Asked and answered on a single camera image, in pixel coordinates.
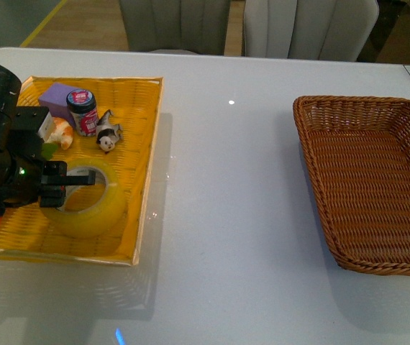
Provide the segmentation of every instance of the purple block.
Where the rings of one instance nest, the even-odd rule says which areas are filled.
[[[51,87],[39,97],[39,104],[48,107],[52,116],[65,119],[73,128],[75,128],[76,122],[69,112],[66,97],[71,91],[76,89],[77,88],[74,86],[53,83]]]

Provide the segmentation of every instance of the jar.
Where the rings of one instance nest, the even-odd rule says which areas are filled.
[[[66,97],[66,103],[76,121],[76,131],[84,137],[94,137],[98,124],[98,111],[92,92],[82,88],[71,91]]]

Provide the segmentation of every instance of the white table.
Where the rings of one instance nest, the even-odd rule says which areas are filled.
[[[0,261],[0,344],[410,344],[410,277],[328,252],[291,110],[410,98],[403,66],[21,48],[0,64],[22,81],[165,77],[140,264]]]

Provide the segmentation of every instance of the yellow woven tray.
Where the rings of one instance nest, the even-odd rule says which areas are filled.
[[[303,96],[293,110],[339,266],[410,275],[410,100]]]
[[[0,259],[135,265],[145,219],[163,80],[30,77],[23,83],[18,104],[38,106],[39,96],[54,82],[90,90],[95,95],[99,116],[111,109],[111,123],[122,124],[124,140],[106,155],[94,137],[74,133],[70,149],[59,149],[53,160],[99,157],[108,162],[124,189],[128,213],[107,234],[74,239],[54,230],[37,204],[8,209],[0,223]]]

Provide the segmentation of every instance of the chair back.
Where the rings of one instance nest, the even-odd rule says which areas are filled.
[[[231,0],[119,0],[130,51],[223,55]]]
[[[245,55],[356,61],[378,14],[376,0],[247,0]]]

